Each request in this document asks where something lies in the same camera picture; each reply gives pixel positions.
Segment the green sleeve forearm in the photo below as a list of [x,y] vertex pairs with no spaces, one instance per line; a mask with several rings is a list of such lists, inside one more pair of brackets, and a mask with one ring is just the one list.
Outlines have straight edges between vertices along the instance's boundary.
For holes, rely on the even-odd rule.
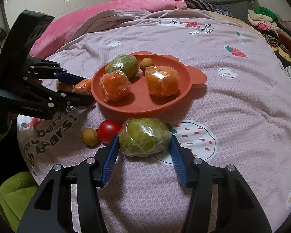
[[0,216],[14,232],[37,188],[35,179],[27,171],[0,183]]

